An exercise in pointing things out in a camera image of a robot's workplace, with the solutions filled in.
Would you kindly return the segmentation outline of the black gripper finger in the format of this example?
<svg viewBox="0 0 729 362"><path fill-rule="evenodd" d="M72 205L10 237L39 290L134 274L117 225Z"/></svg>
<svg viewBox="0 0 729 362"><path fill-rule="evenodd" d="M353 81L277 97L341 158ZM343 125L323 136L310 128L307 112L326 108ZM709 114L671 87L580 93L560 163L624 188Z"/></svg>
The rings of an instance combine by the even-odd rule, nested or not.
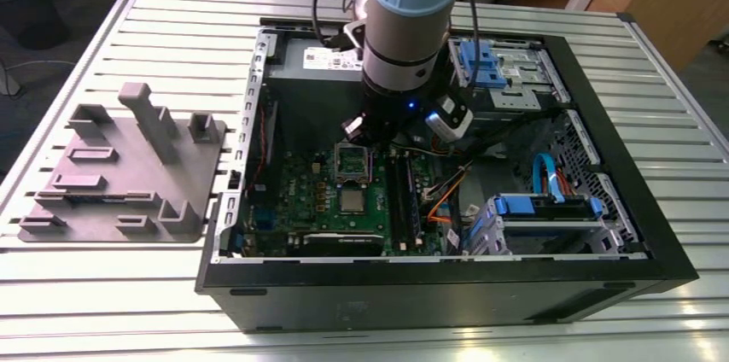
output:
<svg viewBox="0 0 729 362"><path fill-rule="evenodd" d="M342 124L345 139L349 143L370 143L369 125L365 115L358 115Z"/></svg>

